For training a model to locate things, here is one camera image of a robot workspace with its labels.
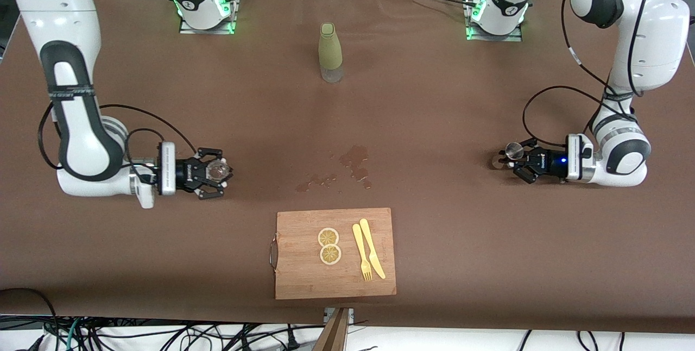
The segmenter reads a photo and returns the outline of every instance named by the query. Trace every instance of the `fork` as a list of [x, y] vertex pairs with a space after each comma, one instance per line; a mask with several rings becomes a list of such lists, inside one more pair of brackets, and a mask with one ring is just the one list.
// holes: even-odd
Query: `fork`
[[364, 254], [364, 241], [362, 240], [362, 228], [359, 224], [352, 225], [352, 234], [355, 235], [355, 241], [357, 242], [357, 249], [359, 249], [359, 255], [362, 257], [362, 263], [359, 265], [362, 269], [362, 277], [364, 281], [372, 280], [372, 266], [369, 265], [367, 261], [367, 255]]

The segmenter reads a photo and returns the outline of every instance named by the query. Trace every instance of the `teal cable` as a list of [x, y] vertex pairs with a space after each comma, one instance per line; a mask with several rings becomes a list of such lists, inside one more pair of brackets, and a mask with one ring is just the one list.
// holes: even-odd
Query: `teal cable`
[[67, 332], [67, 340], [65, 341], [65, 349], [72, 349], [72, 334], [75, 333], [75, 328], [77, 327], [77, 322], [79, 321], [80, 319], [76, 318], [75, 321], [72, 322], [72, 325], [70, 325], [70, 331]]

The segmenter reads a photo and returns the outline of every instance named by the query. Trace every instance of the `yellow utensil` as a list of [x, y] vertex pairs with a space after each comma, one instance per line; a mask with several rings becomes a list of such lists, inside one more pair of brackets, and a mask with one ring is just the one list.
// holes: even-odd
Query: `yellow utensil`
[[364, 254], [364, 241], [362, 240], [362, 229], [360, 229], [358, 224], [352, 225], [352, 234], [355, 235], [355, 241], [357, 242], [357, 249], [359, 249], [359, 255], [362, 257], [362, 262], [360, 263], [360, 269], [362, 269], [362, 277], [364, 281], [372, 280], [372, 267], [367, 261], [367, 256]]
[[382, 269], [382, 264], [379, 262], [379, 257], [377, 257], [377, 250], [374, 249], [374, 242], [372, 242], [372, 232], [369, 230], [369, 223], [367, 220], [362, 218], [359, 220], [359, 225], [362, 227], [362, 232], [364, 237], [367, 238], [367, 245], [369, 245], [369, 261], [372, 263], [372, 267], [377, 272], [380, 278], [386, 279], [387, 275]]

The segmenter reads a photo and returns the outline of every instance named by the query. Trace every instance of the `white floor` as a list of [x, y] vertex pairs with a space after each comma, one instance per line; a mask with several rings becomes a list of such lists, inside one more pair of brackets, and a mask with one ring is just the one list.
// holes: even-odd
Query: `white floor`
[[[154, 331], [167, 331], [180, 327], [120, 327], [104, 329], [101, 334], [131, 335]], [[240, 325], [220, 327], [225, 335], [233, 335], [241, 328]], [[267, 324], [257, 331], [273, 331], [285, 328], [284, 325]], [[321, 329], [302, 329], [295, 331], [297, 341], [306, 343], [315, 341]], [[419, 329], [419, 328], [388, 328], [388, 327], [351, 327], [347, 336], [345, 351], [363, 351], [373, 348], [375, 351], [432, 351], [432, 350], [461, 350], [461, 351], [518, 351], [521, 339], [526, 331], [523, 330], [493, 330], [493, 329]], [[16, 351], [27, 349], [42, 334], [40, 329], [25, 331], [0, 331], [0, 351]], [[619, 333], [594, 332], [599, 351], [618, 351]], [[171, 334], [161, 334], [136, 339], [107, 339], [104, 343], [115, 351], [157, 351], [171, 337]], [[286, 343], [286, 334], [276, 336]], [[593, 345], [584, 334], [585, 343], [589, 349]], [[45, 338], [40, 351], [53, 351], [54, 339]], [[171, 351], [186, 348], [187, 341], [182, 336], [171, 346]], [[197, 341], [189, 351], [217, 351], [221, 349], [218, 340]], [[274, 351], [281, 349], [272, 338], [258, 341], [251, 345], [253, 351]], [[695, 335], [687, 334], [637, 334], [628, 333], [625, 336], [624, 351], [693, 351]], [[583, 351], [573, 331], [533, 331], [526, 343], [525, 351]]]

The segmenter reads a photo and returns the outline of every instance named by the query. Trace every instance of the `cutting board handle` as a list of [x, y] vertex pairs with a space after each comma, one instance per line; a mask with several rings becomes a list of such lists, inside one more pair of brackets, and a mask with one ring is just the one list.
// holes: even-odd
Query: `cutting board handle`
[[277, 233], [273, 235], [273, 241], [270, 242], [270, 267], [273, 269], [273, 272], [277, 272], [277, 258], [275, 259], [275, 264], [273, 264], [273, 251], [275, 251], [275, 256], [277, 257]]

